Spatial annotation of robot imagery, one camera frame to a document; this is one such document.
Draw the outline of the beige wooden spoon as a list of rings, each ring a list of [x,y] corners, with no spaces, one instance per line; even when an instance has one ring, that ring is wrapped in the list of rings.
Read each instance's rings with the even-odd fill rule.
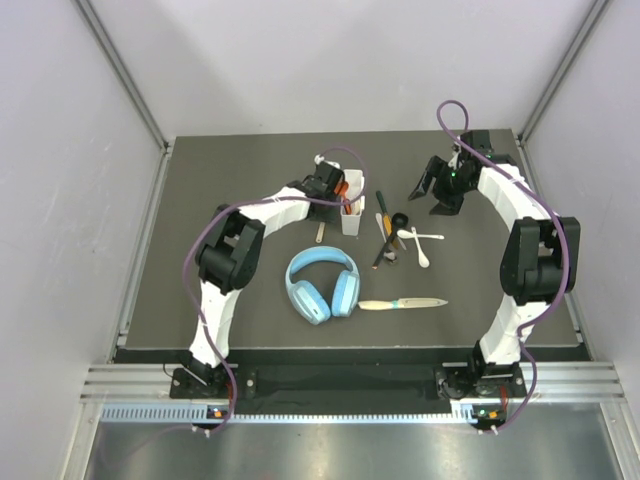
[[[316,233],[316,238],[315,238],[315,242],[317,244],[320,244],[323,241],[324,232],[325,232],[325,226],[326,226],[326,224],[324,222],[319,223],[318,230],[317,230],[317,233]]]

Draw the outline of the orange plastic spoon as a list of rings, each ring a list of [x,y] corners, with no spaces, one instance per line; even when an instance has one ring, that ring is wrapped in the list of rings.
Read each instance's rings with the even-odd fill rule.
[[[334,189],[334,193],[340,197],[345,198],[348,189],[349,189],[349,183],[346,181],[341,181]]]

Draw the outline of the white compartment utensil container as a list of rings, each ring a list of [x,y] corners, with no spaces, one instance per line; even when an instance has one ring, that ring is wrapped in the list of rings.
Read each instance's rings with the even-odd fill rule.
[[[339,191],[340,199],[350,204],[340,210],[342,234],[357,236],[364,212],[365,197],[363,190],[365,177],[362,170],[345,169],[344,184]]]

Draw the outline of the black ladle spoon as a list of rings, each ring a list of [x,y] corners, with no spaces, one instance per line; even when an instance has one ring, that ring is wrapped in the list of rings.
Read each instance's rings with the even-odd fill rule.
[[[389,239],[391,240],[391,246],[392,246],[392,242],[398,238],[397,232],[401,229],[404,229],[407,226],[409,222],[409,217],[404,213],[398,212],[391,217],[391,222],[392,222],[392,233],[390,234]]]

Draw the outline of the white spoon horizontal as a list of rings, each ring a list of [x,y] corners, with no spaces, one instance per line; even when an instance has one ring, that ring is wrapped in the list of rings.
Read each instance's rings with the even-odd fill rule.
[[[445,237],[439,234],[419,234],[414,231],[408,231],[401,229],[397,232],[397,236],[401,239],[434,239],[434,240],[444,240]]]

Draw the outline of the white spoon vertical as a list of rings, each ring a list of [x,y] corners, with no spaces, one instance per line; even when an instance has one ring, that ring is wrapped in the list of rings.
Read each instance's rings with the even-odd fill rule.
[[[425,252],[422,249],[421,243],[420,243],[420,239],[419,239],[419,235],[417,233],[417,230],[414,226],[411,227],[411,232],[413,234],[413,238],[414,238],[414,242],[416,244],[416,250],[417,250],[417,255],[418,255],[418,263],[420,265],[421,268],[428,268],[430,266],[430,261],[428,259],[428,257],[426,256]]]

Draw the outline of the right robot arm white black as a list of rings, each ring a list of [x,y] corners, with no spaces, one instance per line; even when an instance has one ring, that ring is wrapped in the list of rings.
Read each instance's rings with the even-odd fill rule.
[[[440,380],[439,393],[450,400],[487,396],[516,384],[526,340],[573,289],[579,256],[579,221],[546,205],[512,157],[494,152],[486,130],[458,136],[449,160],[432,156],[409,197],[431,193],[437,201],[432,214],[454,216],[473,191],[490,202],[509,229],[499,270],[503,298],[466,368],[449,370]]]

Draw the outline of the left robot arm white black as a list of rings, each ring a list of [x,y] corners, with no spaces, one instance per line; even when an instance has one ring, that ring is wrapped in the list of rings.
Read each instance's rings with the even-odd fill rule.
[[[197,326],[183,364],[205,396],[236,394],[227,357],[236,303],[253,279],[263,241],[290,224],[323,220],[350,202],[339,195],[345,173],[335,162],[316,158],[313,174],[259,200],[221,205],[191,247],[182,280],[195,307]]]

